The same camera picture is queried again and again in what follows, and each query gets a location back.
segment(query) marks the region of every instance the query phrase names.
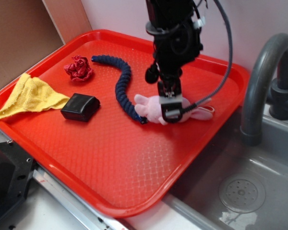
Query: blue braided rope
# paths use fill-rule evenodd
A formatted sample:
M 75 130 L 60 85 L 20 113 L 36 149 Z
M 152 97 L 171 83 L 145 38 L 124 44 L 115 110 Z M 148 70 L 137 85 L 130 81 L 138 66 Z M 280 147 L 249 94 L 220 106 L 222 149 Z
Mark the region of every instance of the blue braided rope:
M 108 64 L 115 66 L 121 70 L 121 75 L 115 86 L 116 100 L 120 103 L 123 110 L 135 121 L 139 121 L 141 124 L 147 123 L 147 118 L 139 116 L 134 105 L 128 99 L 126 94 L 127 86 L 131 80 L 131 68 L 127 62 L 118 57 L 112 57 L 109 55 L 92 56 L 92 62 L 101 64 Z

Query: pink bunny plush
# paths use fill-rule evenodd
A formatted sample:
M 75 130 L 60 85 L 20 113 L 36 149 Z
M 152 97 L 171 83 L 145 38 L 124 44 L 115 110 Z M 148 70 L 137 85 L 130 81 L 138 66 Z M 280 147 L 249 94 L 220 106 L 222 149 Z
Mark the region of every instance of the pink bunny plush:
M 136 103 L 134 109 L 138 115 L 146 117 L 148 121 L 153 123 L 161 123 L 163 125 L 168 124 L 162 117 L 159 96 L 144 97 L 140 94 L 137 94 L 134 97 L 134 101 Z M 190 104 L 191 103 L 186 98 L 183 98 L 183 108 L 188 107 Z M 214 111 L 214 108 L 211 106 L 207 106 L 206 108 L 197 107 L 190 112 L 185 113 L 179 122 L 184 122 L 190 117 L 198 120 L 210 120 L 213 117 Z

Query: yellow towel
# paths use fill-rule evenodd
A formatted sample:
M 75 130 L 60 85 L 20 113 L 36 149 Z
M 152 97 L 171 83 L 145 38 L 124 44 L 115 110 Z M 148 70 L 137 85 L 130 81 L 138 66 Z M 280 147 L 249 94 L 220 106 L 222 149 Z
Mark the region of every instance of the yellow towel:
M 46 82 L 24 73 L 16 83 L 10 97 L 0 109 L 0 119 L 20 112 L 41 112 L 61 109 L 69 97 L 55 92 Z

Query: red tray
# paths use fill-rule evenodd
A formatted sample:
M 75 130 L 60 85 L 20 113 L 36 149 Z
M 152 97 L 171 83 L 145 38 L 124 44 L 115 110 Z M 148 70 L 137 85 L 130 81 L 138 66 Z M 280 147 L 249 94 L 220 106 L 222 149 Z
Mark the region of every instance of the red tray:
M 104 214 L 123 218 L 158 202 L 242 102 L 248 72 L 233 65 L 229 79 L 210 105 L 210 121 L 141 125 L 129 118 L 115 98 L 120 70 L 91 63 L 94 77 L 73 83 L 63 66 L 71 57 L 111 55 L 127 61 L 132 81 L 127 95 L 157 95 L 156 84 L 144 80 L 153 63 L 152 42 L 106 30 L 83 34 L 38 63 L 27 73 L 46 81 L 55 91 L 95 96 L 101 108 L 88 123 L 66 120 L 59 110 L 22 113 L 0 120 L 0 128 L 43 167 Z M 200 55 L 183 67 L 183 96 L 191 102 L 212 92 L 227 63 Z M 15 82 L 0 91 L 0 108 Z

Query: sink basin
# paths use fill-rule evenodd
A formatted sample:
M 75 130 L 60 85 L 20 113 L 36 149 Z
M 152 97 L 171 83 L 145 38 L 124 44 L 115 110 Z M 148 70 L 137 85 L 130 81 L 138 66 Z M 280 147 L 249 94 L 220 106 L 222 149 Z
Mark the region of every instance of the sink basin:
M 288 230 L 288 124 L 264 115 L 262 143 L 248 147 L 240 117 L 238 109 L 169 193 L 207 226 Z

